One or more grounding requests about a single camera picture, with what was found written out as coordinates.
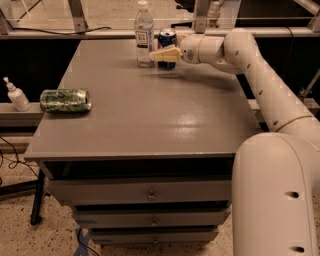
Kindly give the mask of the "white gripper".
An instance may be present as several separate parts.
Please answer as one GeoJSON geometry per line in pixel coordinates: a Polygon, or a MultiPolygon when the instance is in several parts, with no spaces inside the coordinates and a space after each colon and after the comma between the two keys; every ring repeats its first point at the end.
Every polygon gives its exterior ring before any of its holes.
{"type": "Polygon", "coordinates": [[[152,61],[156,62],[178,62],[181,58],[186,63],[199,64],[199,47],[203,39],[200,34],[177,34],[179,48],[165,47],[153,51],[149,54],[152,61]]]}

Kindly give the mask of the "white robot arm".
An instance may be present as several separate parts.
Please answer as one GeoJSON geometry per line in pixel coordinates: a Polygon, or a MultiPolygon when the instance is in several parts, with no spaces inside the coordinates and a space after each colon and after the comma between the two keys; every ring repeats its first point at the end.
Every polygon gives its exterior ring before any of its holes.
{"type": "Polygon", "coordinates": [[[320,185],[320,122],[262,57],[254,36],[182,35],[152,60],[206,63],[242,74],[268,130],[238,149],[232,173],[234,256],[319,256],[313,194],[320,185]]]}

